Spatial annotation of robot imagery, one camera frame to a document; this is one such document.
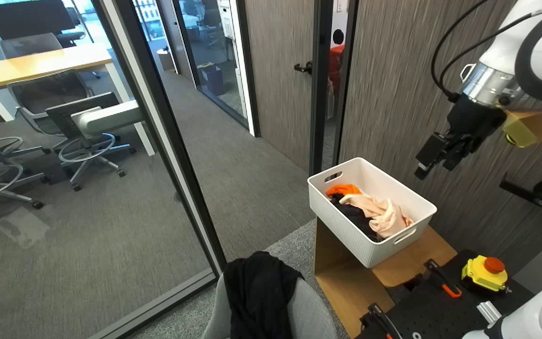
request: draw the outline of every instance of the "computer monitor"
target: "computer monitor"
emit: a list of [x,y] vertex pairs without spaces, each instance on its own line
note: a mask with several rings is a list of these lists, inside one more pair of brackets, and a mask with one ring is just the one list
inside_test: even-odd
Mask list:
[[62,0],[37,0],[0,4],[2,40],[58,33],[75,28]]
[[108,92],[95,95],[94,97],[73,101],[71,103],[50,107],[45,110],[45,113],[47,113],[49,118],[51,118],[56,126],[58,126],[65,137],[71,139],[82,135],[74,120],[72,120],[71,115],[92,109],[93,107],[105,109],[118,104],[119,101],[116,98],[116,95],[112,92]]

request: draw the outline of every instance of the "pink cloth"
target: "pink cloth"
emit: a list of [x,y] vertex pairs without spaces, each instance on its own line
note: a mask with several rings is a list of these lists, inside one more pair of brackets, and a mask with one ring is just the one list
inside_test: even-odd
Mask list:
[[340,199],[340,204],[351,204],[363,210],[366,217],[373,218],[369,221],[369,227],[383,238],[413,224],[411,219],[403,216],[400,206],[390,199],[379,200],[366,194],[347,194]]

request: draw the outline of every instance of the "basket handle hole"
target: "basket handle hole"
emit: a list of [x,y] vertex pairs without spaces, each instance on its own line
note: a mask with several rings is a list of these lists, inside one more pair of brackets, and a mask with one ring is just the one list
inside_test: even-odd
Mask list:
[[336,172],[336,173],[334,173],[334,174],[331,174],[330,176],[327,176],[323,181],[324,181],[324,182],[329,182],[329,181],[331,181],[331,180],[334,180],[335,178],[338,178],[338,177],[341,176],[341,175],[342,175],[342,171]]

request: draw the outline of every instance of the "black cable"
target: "black cable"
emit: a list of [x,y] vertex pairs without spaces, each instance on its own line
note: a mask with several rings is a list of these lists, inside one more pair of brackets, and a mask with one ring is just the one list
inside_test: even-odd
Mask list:
[[463,21],[470,13],[472,13],[476,8],[480,7],[482,4],[487,2],[488,0],[480,0],[477,2],[474,6],[472,6],[470,9],[468,9],[465,13],[463,13],[460,17],[457,18],[457,20],[447,29],[443,37],[441,37],[440,41],[438,42],[438,45],[436,45],[436,49],[434,50],[434,54],[432,55],[432,63],[430,65],[430,72],[432,74],[432,79],[434,80],[434,83],[438,88],[440,88],[447,97],[453,95],[449,90],[445,88],[445,86],[441,86],[438,77],[436,76],[436,59],[438,57],[438,53],[440,52],[440,48],[443,47],[443,43],[447,40],[451,32],[453,32],[454,28],[456,28],[460,22]]
[[439,86],[441,88],[445,88],[445,74],[447,73],[447,70],[449,69],[449,67],[453,66],[453,64],[455,62],[457,62],[457,60],[459,60],[462,56],[464,56],[465,54],[471,52],[473,49],[479,47],[480,45],[482,45],[483,43],[485,43],[486,41],[489,41],[490,39],[494,38],[495,36],[498,36],[499,34],[505,32],[506,30],[509,30],[510,28],[512,28],[513,26],[516,26],[518,25],[520,22],[524,21],[524,20],[527,20],[527,19],[530,19],[531,17],[533,17],[533,14],[532,13],[528,13],[527,15],[524,15],[522,17],[519,17],[518,19],[512,21],[511,23],[509,23],[508,25],[506,26],[503,26],[503,28],[499,29],[497,32],[494,32],[493,34],[491,34],[490,36],[487,36],[486,38],[478,41],[477,43],[475,43],[474,45],[471,45],[470,47],[464,49],[463,52],[461,52],[460,54],[457,54],[457,56],[455,56],[455,58],[453,58],[453,60],[451,60],[448,64],[446,64],[445,66],[445,69],[443,69],[443,71],[440,73],[440,81],[439,81]]

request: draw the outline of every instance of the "wooden table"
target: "wooden table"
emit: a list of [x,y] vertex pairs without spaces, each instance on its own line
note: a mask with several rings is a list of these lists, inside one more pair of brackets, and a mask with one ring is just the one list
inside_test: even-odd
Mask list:
[[346,332],[354,338],[361,333],[359,318],[371,303],[378,303],[384,311],[394,306],[386,287],[398,286],[423,273],[423,264],[430,258],[443,265],[456,254],[429,226],[413,244],[367,268],[318,219],[314,271]]
[[[6,88],[8,84],[16,81],[35,79],[44,75],[66,71],[67,69],[108,72],[120,100],[122,102],[130,100],[127,89],[123,85],[116,67],[114,67],[108,50],[97,44],[68,47],[50,52],[0,60],[0,89]],[[11,121],[15,118],[1,102],[0,116],[5,121]],[[148,155],[153,155],[152,143],[142,123],[138,122],[134,126]]]

